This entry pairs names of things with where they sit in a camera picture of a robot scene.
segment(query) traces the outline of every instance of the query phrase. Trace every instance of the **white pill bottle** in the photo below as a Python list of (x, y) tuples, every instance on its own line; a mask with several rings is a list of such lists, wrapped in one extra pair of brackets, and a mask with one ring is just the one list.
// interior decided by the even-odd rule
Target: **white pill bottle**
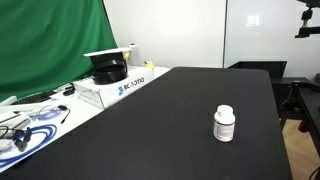
[(220, 105), (214, 114), (213, 135), (220, 141), (231, 141), (234, 134), (235, 120), (232, 107)]

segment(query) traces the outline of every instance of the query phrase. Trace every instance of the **white lid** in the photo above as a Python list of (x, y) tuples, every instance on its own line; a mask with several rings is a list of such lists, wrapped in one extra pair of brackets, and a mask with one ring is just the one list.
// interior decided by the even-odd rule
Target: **white lid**
[(233, 114), (233, 108), (228, 105), (220, 105), (217, 110), (220, 116)]
[(117, 52), (126, 52), (126, 51), (131, 51), (130, 48), (123, 47), (123, 48), (116, 48), (116, 49), (109, 49), (105, 51), (98, 51), (98, 52), (92, 52), (92, 53), (87, 53), (84, 54), (85, 57), (90, 57), (90, 56), (98, 56), (102, 54), (109, 54), (109, 53), (117, 53)]

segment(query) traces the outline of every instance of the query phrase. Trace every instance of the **white box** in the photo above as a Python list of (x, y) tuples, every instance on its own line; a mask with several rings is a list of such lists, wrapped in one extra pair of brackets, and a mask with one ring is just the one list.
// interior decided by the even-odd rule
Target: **white box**
[(73, 85), (80, 99), (104, 109), (140, 89), (152, 80), (153, 70), (151, 68), (130, 66), (128, 77), (122, 81), (107, 85), (96, 85), (91, 77), (76, 81)]

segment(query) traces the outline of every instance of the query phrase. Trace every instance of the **wall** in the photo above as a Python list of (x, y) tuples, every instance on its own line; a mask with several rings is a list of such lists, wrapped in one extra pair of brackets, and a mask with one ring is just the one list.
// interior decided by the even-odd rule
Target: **wall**
[(84, 53), (116, 47), (102, 1), (0, 0), (0, 17), (0, 102), (81, 78)]
[[(305, 4), (295, 0), (229, 0), (225, 67), (238, 61), (288, 61), (284, 76), (320, 73), (320, 35), (295, 39)], [(320, 25), (313, 9), (309, 26)]]
[(225, 0), (104, 0), (118, 47), (131, 64), (222, 67)]

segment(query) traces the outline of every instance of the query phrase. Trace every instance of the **cable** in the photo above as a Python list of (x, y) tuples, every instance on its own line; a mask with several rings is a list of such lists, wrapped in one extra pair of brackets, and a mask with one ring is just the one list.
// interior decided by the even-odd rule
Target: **cable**
[(0, 131), (3, 130), (3, 129), (1, 129), (1, 128), (6, 128), (6, 129), (5, 129), (6, 132), (4, 132), (4, 133), (0, 136), (0, 139), (3, 138), (3, 137), (8, 133), (8, 131), (9, 131), (9, 127), (8, 127), (8, 126), (0, 126)]
[(44, 134), (45, 138), (38, 145), (36, 145), (35, 147), (31, 148), (30, 150), (28, 150), (18, 156), (6, 158), (6, 159), (0, 159), (0, 168), (3, 168), (9, 164), (12, 164), (12, 163), (30, 155), (30, 154), (32, 154), (33, 152), (35, 152), (36, 150), (38, 150), (39, 148), (41, 148), (42, 146), (47, 144), (56, 135), (57, 127), (53, 124), (48, 124), (48, 125), (33, 127), (33, 128), (31, 128), (31, 132), (32, 132), (32, 134)]
[(68, 109), (68, 114), (66, 115), (66, 117), (63, 118), (63, 120), (61, 121), (61, 124), (64, 123), (64, 121), (65, 121), (65, 120), (67, 119), (67, 117), (69, 116), (70, 112), (71, 112), (71, 110)]
[(314, 171), (312, 172), (312, 174), (311, 174), (310, 177), (309, 177), (309, 180), (311, 180), (312, 176), (313, 176), (317, 171), (319, 171), (319, 169), (320, 169), (320, 167), (318, 167), (316, 170), (314, 170)]
[(40, 111), (38, 112), (38, 114), (35, 115), (33, 118), (38, 119), (40, 121), (43, 121), (43, 120), (49, 120), (49, 119), (55, 118), (60, 115), (61, 110), (59, 108), (54, 107), (54, 106), (52, 109), (48, 109), (47, 112), (41, 114), (41, 112), (43, 110), (45, 110), (45, 108), (48, 108), (48, 107), (52, 107), (52, 106), (45, 106), (45, 107), (41, 108)]

